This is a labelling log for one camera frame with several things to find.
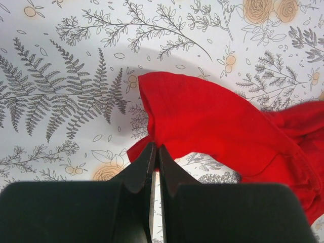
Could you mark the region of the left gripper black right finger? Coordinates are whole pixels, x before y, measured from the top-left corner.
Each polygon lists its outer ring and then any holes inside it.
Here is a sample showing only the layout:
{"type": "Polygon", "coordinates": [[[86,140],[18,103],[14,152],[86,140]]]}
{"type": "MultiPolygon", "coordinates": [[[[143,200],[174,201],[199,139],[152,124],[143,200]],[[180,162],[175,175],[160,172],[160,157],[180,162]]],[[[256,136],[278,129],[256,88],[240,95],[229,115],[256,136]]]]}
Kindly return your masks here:
{"type": "Polygon", "coordinates": [[[282,184],[202,184],[158,151],[165,242],[315,242],[282,184]]]}

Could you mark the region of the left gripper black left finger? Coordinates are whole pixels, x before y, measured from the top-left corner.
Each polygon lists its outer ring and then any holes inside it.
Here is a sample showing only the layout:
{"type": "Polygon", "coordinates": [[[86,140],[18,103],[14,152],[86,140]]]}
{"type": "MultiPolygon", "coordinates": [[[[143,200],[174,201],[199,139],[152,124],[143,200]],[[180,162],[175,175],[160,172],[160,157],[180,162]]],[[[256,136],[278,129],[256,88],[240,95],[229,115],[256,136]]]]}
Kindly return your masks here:
{"type": "Polygon", "coordinates": [[[1,193],[1,242],[151,242],[155,145],[108,181],[16,182],[1,193]]]}

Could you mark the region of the red t shirt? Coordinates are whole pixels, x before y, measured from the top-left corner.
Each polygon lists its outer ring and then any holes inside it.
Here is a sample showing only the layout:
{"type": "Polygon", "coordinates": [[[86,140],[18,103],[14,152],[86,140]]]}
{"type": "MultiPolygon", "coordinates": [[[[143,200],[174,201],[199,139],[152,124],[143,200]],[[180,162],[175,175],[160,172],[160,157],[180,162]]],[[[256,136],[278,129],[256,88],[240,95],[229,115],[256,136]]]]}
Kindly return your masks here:
{"type": "Polygon", "coordinates": [[[323,102],[260,111],[209,81],[169,72],[139,76],[148,135],[127,152],[134,161],[149,142],[172,158],[208,154],[243,183],[280,183],[299,199],[309,223],[323,215],[323,102]]]}

